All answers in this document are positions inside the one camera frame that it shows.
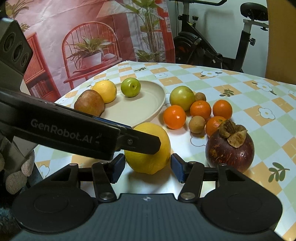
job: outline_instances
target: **white wall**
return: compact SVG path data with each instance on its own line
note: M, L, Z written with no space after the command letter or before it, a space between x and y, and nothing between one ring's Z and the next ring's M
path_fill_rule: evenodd
M244 17L240 13L240 6L245 2L255 2L266 6L266 0L228 0L219 7L202 4L190 4L189 15L198 16L196 28L209 41L214 49L225 57L235 58L240 35L244 26ZM183 4L179 4L179 15L183 13ZM168 1L168 10L173 36L176 36L175 2ZM249 45L243 65L243 71L248 74L264 77L267 53L268 32L258 26L253 26L251 37L256 39L255 46Z

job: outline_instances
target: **table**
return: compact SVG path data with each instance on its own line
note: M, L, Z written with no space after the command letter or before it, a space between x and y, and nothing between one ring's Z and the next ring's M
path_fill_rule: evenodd
M177 86L186 85L194 92L203 92L211 106L218 99L229 101L233 107L233 121L247 128L255 145L255 158L245 175L279 197L283 204L283 214L276 232L288 241L296 238L296 86L208 67L124 61L71 90L56 103L73 108L79 95L90 89L95 82L109 79L120 83L128 77L153 81L165 87L165 105L151 122L167 131L172 153L179 154L185 161L207 164L207 136L193 136L184 128L169 130L163 124L161 113L169 105L169 93ZM43 178L69 163L90 167L98 162L96 159L40 145L35 148L35 153L35 163ZM285 172L284 180L271 181L270 176L274 170ZM81 186L94 196L92 183L82 183ZM146 175L134 172L128 164L118 183L112 186L117 196L120 193L174 193L177 197L182 188L169 166L154 175ZM212 189L214 183L204 182L201 196Z

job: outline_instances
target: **beige plate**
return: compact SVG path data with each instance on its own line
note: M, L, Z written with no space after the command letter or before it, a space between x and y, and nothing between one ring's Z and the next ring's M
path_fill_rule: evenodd
M132 98L125 97L116 84L117 96L114 101L105 104L101 118L131 126L132 128L151 121L161 110L165 102L165 89L157 83L141 80L140 93Z

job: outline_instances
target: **bike seat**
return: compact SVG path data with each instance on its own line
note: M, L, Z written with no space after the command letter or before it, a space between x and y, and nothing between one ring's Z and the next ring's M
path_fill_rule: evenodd
M267 7L253 2L246 2L241 5L241 14L252 20L268 21Z

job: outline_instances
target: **yellow lemon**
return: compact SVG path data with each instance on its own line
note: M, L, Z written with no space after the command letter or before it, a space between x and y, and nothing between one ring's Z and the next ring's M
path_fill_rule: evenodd
M126 161L136 172L154 174L164 168L170 160L170 139L166 131L153 123L142 123L134 128L137 131L158 136L161 142L160 149L154 155L124 151Z
M110 80L101 80L92 89L102 96L105 104L112 102L117 93L116 85Z

